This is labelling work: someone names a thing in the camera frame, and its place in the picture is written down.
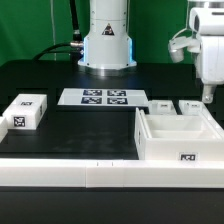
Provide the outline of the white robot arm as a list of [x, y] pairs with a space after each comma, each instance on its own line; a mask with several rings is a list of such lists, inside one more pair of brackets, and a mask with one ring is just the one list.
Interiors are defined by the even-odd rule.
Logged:
[[[90, 31], [84, 38], [79, 64], [101, 75], [133, 67], [132, 39], [127, 34], [127, 0], [90, 0]], [[194, 55], [196, 77], [203, 83], [202, 101], [213, 101], [215, 88], [224, 84], [224, 0], [187, 0], [185, 29], [168, 43], [173, 62]]]

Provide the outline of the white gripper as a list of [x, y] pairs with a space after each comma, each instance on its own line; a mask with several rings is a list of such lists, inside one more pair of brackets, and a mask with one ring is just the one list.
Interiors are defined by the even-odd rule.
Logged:
[[200, 42], [199, 53], [195, 59], [198, 76], [203, 86], [202, 101], [213, 102], [214, 85], [224, 84], [224, 36], [197, 35]]

